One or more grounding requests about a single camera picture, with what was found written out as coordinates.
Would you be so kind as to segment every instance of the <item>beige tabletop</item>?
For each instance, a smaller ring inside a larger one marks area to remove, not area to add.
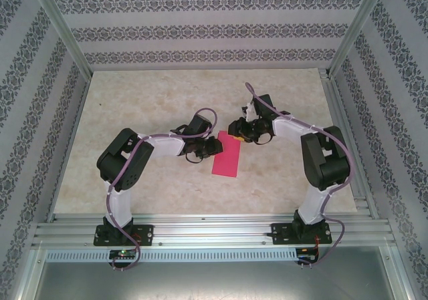
[[[187,124],[199,108],[219,116],[214,132],[227,130],[251,101],[244,86],[268,93],[274,106],[321,127],[332,125],[316,69],[97,71],[88,97],[56,213],[104,213],[106,191],[96,161],[123,128],[168,132]],[[203,114],[211,121],[209,112]],[[241,145],[237,178],[211,174],[213,158],[200,164],[184,156],[149,160],[132,188],[132,212],[148,214],[272,214],[294,212],[308,187],[298,145],[275,137],[265,146]],[[349,187],[330,212],[356,212]]]

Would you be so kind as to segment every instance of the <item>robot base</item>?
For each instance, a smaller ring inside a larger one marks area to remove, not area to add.
[[[94,246],[96,247],[120,247],[134,246],[126,236],[124,236],[117,228],[111,225],[107,218],[102,219],[103,224],[98,225],[95,231]],[[123,230],[128,233],[142,247],[150,247],[153,241],[154,226],[145,224],[134,224],[133,219],[123,227]]]
[[[267,236],[272,238],[274,245],[328,245],[332,243],[330,227],[325,220],[316,224],[305,224],[298,211],[294,213],[292,223],[272,223],[272,233]]]

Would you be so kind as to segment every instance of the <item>damask pattern wall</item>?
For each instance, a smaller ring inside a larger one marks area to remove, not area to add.
[[[92,69],[328,67],[362,0],[56,0]]]
[[[46,219],[87,82],[38,0],[0,3],[0,299]]]
[[[428,0],[378,0],[335,76],[370,188],[428,299]]]

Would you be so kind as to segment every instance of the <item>red rectangular object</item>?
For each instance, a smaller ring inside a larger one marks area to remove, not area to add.
[[[226,131],[219,132],[223,152],[214,156],[212,174],[236,178],[238,174],[239,151],[241,141],[230,136]]]

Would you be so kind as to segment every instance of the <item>wall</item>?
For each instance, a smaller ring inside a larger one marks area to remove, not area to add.
[[[427,5],[378,0],[334,76],[417,299],[428,299]]]
[[[0,4],[0,299],[49,211],[87,83],[37,0]]]
[[[56,0],[92,69],[328,67],[362,0]]]

